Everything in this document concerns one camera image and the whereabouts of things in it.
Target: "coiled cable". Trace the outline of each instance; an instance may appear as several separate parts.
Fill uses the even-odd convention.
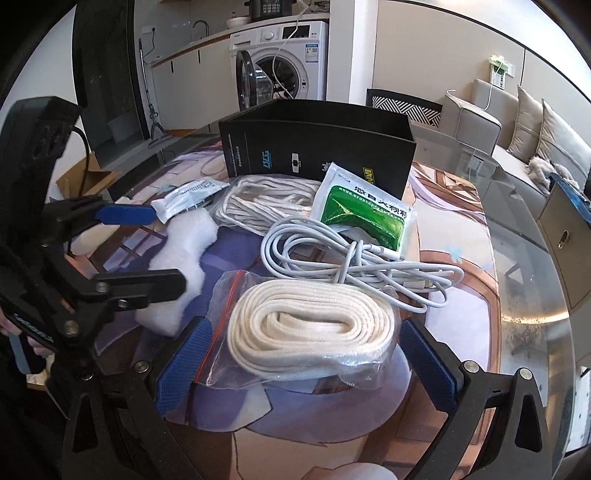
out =
[[[360,288],[269,280],[238,300],[227,340],[234,360],[253,375],[309,380],[382,363],[398,323],[391,305]]]
[[[336,262],[293,258],[294,250],[301,247],[318,248]],[[415,313],[424,313],[427,307],[444,307],[447,304],[446,289],[464,277],[463,270],[455,265],[400,261],[398,258],[396,252],[379,245],[348,242],[329,226],[302,216],[277,221],[261,244],[262,262],[275,277],[351,284]],[[420,282],[421,286],[408,285],[414,282]],[[405,294],[421,307],[399,300],[392,295],[395,291]],[[420,295],[435,291],[443,294],[443,302]]]
[[[225,192],[211,215],[222,225],[238,225],[265,236],[277,220],[308,216],[319,188],[320,182],[315,180],[248,175]]]

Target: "blue rubber pad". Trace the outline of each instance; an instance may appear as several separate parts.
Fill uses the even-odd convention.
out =
[[[195,327],[158,381],[156,410],[161,417],[175,410],[189,389],[195,374],[212,344],[212,324],[203,319]]]
[[[95,218],[104,225],[150,225],[158,218],[155,210],[143,205],[106,205]]]
[[[400,347],[417,373],[438,411],[452,414],[457,409],[457,384],[441,359],[415,325],[405,320],[400,330]]]

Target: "black chair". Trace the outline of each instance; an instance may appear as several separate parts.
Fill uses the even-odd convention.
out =
[[[378,89],[368,89],[366,106],[402,113],[411,120],[435,128],[439,127],[443,108],[443,105],[429,100]]]

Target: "white braided rope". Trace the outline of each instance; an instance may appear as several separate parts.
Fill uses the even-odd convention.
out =
[[[266,380],[309,380],[383,361],[398,329],[392,307],[360,288],[269,280],[238,300],[228,348]]]

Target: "wire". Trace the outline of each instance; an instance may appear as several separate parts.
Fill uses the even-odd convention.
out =
[[[299,247],[318,248],[330,253],[332,261],[340,262],[296,260],[291,254]],[[302,216],[276,222],[261,244],[262,262],[278,278],[355,285],[372,296],[415,313],[424,313],[427,307],[444,307],[446,289],[464,277],[463,270],[455,265],[400,261],[399,258],[396,252],[379,245],[362,241],[349,243],[327,225]],[[408,285],[414,282],[424,284],[420,287]],[[437,291],[443,294],[442,303],[419,295]],[[395,292],[405,294],[422,306],[415,307],[390,295]]]
[[[84,193],[84,184],[86,183],[86,179],[88,177],[88,170],[90,169],[90,147],[88,146],[88,139],[86,138],[86,134],[78,127],[74,126],[72,131],[77,133],[78,136],[82,139],[84,143],[84,149],[86,151],[86,166],[84,167],[84,173],[82,174],[82,183],[80,183],[80,189],[78,190],[78,196],[82,197]]]
[[[142,41],[142,39],[141,38],[139,39],[139,44],[140,44],[139,50],[140,50],[140,53],[142,55],[142,61],[146,65],[148,65],[148,63],[145,61],[146,56],[150,55],[155,50],[155,48],[156,48],[156,45],[154,44],[154,36],[155,35],[156,35],[156,28],[155,27],[152,27],[152,50],[150,50],[149,52],[146,52],[146,54],[144,54],[143,52],[141,52],[141,41]]]
[[[499,73],[499,71],[501,70],[501,67],[503,66],[502,62],[499,62],[499,67],[497,68],[496,73]],[[491,98],[492,98],[492,89],[493,89],[494,85],[491,83],[491,91],[488,94],[488,103],[486,104],[486,108],[484,109],[484,111],[486,112],[488,110],[488,108],[491,106]]]
[[[228,349],[265,380],[347,374],[380,364],[400,316],[351,285],[269,280],[246,291],[228,321]]]
[[[303,15],[304,15],[304,14],[305,14],[305,13],[306,13],[306,12],[307,12],[309,9],[310,9],[310,7],[311,7],[311,5],[312,5],[312,0],[310,0],[310,4],[309,4],[309,5],[306,5],[306,4],[304,3],[304,1],[303,1],[303,0],[298,0],[298,4],[300,4],[300,5],[301,5],[301,4],[303,4],[303,5],[305,5],[306,7],[305,7],[305,8],[304,8],[304,9],[303,9],[303,10],[302,10],[302,11],[301,11],[299,14],[298,14],[298,16],[297,16],[297,19],[296,19],[296,21],[295,21],[295,29],[294,29],[294,31],[291,33],[291,35],[290,35],[289,37],[287,37],[287,39],[286,39],[286,40],[283,42],[283,44],[281,45],[281,47],[279,47],[279,49],[278,49],[278,50],[275,52],[275,56],[273,57],[273,62],[272,62],[272,65],[271,65],[271,68],[272,68],[272,70],[273,70],[273,77],[275,78],[275,81],[276,81],[276,82],[279,84],[279,86],[280,86],[281,88],[283,88],[284,92],[285,92],[287,95],[289,95],[289,97],[290,97],[292,100],[294,100],[294,97],[293,97],[293,95],[290,93],[290,91],[289,91],[287,88],[285,88],[285,85],[283,85],[283,84],[282,84],[282,83],[279,81],[279,78],[277,78],[277,73],[275,72],[275,61],[276,61],[276,59],[277,59],[277,56],[279,55],[279,52],[280,52],[281,50],[283,50],[283,48],[285,47],[285,45],[287,45],[287,42],[289,42],[289,41],[290,41],[290,40],[293,38],[293,36],[296,34],[296,32],[297,32],[297,29],[298,29],[298,25],[300,24],[301,17],[302,17],[302,16],[303,16]]]

